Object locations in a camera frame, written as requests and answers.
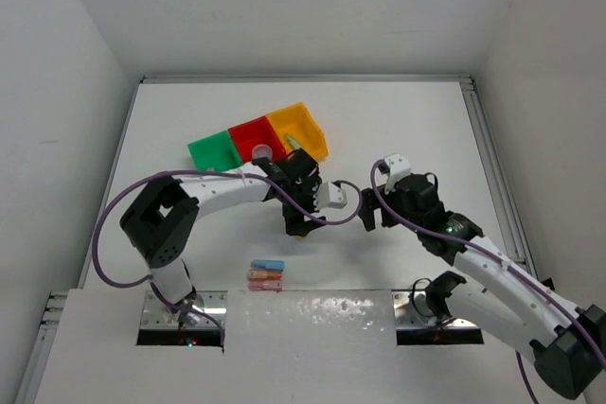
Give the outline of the green highlighter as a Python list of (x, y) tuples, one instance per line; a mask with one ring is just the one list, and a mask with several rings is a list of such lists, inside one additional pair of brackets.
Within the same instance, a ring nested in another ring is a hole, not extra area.
[(304, 149), (303, 145), (292, 135), (285, 134), (284, 139), (286, 140), (287, 144), (290, 146), (292, 151)]

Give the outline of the clear jar of clips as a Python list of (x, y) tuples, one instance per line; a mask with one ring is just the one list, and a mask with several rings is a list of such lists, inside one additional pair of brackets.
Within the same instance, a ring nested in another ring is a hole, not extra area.
[(251, 158), (253, 160), (267, 158), (269, 160), (273, 159), (273, 149), (271, 146), (263, 143), (256, 144), (251, 149)]

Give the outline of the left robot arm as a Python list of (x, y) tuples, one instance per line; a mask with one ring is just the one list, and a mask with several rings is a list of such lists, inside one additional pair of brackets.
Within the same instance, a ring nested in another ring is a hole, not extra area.
[(278, 200), (289, 236), (304, 237), (326, 221), (309, 218), (317, 211), (314, 196), (322, 179), (318, 163), (306, 151), (276, 162), (257, 158), (232, 173), (232, 178), (163, 176), (146, 184), (120, 219), (122, 231), (147, 263), (153, 284), (173, 305), (194, 292), (180, 255), (197, 220), (244, 203)]

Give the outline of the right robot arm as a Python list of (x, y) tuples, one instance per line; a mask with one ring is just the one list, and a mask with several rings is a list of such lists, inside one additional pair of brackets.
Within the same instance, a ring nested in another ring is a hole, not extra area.
[(437, 178), (414, 174), (362, 193), (367, 231), (401, 224), (447, 272), (425, 288), (430, 316), (467, 320), (514, 349), (556, 394), (574, 400), (605, 369), (605, 311), (580, 307), (503, 254), (473, 221), (448, 211)]

